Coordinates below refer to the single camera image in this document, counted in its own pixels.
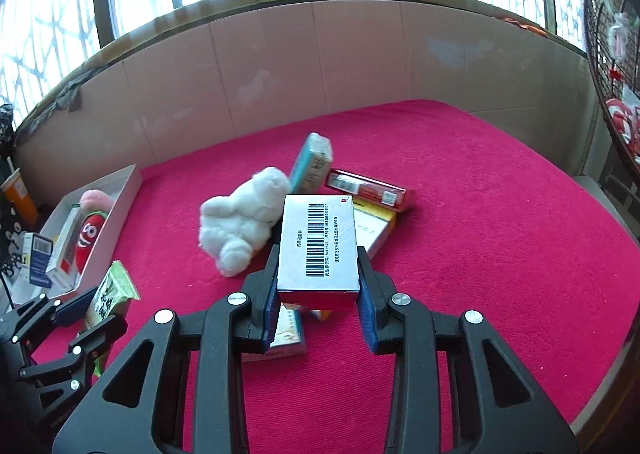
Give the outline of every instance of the toy eye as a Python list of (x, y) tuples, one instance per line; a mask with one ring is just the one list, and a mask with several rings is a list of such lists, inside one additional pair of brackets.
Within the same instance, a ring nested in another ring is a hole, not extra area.
[(94, 238), (98, 234), (98, 229), (94, 225), (87, 223), (82, 229), (82, 233), (86, 233), (89, 237)]

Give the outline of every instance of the pink tablecloth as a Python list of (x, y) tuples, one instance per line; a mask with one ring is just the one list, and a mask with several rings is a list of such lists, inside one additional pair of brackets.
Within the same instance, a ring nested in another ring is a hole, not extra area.
[[(198, 208), (263, 167), (288, 171), (311, 131), (331, 138), (336, 166), (418, 190), (417, 208), (399, 218), (374, 267), (433, 310), (484, 313), (575, 418), (638, 307), (640, 253), (571, 178), (436, 101), (278, 127), (146, 171), (114, 254), (142, 295), (116, 352), (156, 310), (202, 310), (240, 287), (198, 249)], [(382, 452), (392, 358), (369, 354), (355, 310), (304, 324), (308, 354), (244, 367), (252, 452)], [(450, 444), (448, 418), (443, 429)]]

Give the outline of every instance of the toy face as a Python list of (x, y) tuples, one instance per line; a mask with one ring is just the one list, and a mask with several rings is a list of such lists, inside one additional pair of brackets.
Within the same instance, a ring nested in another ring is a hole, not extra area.
[(102, 214), (93, 214), (87, 217), (78, 236), (78, 246), (80, 248), (92, 246), (98, 238), (98, 234), (100, 234), (102, 225), (104, 225), (104, 216)]

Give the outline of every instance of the silver screw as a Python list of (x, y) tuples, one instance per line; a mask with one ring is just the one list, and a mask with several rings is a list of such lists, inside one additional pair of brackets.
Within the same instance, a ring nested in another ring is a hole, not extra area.
[(240, 306), (246, 302), (246, 295), (241, 291), (236, 291), (232, 293), (226, 298), (226, 301), (231, 304), (231, 306)]
[(482, 313), (474, 309), (470, 309), (465, 313), (465, 319), (472, 324), (479, 324), (482, 322)]
[(166, 324), (167, 322), (171, 322), (172, 318), (174, 318), (174, 312), (170, 309), (161, 309), (154, 316), (154, 320), (158, 324)]
[(409, 297), (406, 293), (394, 293), (391, 297), (391, 302), (393, 302), (396, 306), (406, 306), (411, 302), (411, 297)]

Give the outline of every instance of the stuffed animal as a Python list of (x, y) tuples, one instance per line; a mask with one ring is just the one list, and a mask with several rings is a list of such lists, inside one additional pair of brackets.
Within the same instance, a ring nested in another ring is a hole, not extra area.
[(86, 214), (76, 243), (76, 268), (80, 274), (112, 208), (113, 199), (101, 190), (88, 190), (80, 198), (80, 210)]
[(216, 196), (202, 204), (200, 247), (216, 259), (222, 275), (233, 277), (249, 266), (282, 217), (284, 198), (290, 192), (286, 174), (268, 167), (230, 196)]

